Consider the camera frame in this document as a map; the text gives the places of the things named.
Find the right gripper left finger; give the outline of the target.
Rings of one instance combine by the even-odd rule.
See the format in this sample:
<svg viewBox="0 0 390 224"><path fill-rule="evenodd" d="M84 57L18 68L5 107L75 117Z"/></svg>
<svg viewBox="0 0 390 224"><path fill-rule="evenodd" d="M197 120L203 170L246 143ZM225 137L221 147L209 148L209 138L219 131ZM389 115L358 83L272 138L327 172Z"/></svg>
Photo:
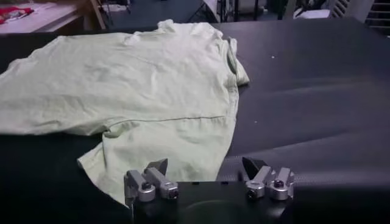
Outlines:
<svg viewBox="0 0 390 224"><path fill-rule="evenodd" d="M167 168L166 158L150 162L143 172L128 170L124 175L125 205L130 208L135 201L149 203L157 197L176 200L179 197L179 185L165 176Z"/></svg>

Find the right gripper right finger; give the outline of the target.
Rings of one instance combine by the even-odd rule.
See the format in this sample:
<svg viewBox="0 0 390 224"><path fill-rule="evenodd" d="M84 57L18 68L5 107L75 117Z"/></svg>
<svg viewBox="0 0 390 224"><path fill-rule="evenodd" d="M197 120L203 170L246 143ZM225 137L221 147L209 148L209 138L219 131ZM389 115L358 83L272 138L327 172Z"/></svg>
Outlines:
<svg viewBox="0 0 390 224"><path fill-rule="evenodd" d="M249 200L268 197L275 201L286 201L294 198L294 173L290 168L275 170L262 160L248 157L242 157L242 163L249 177L245 182Z"/></svg>

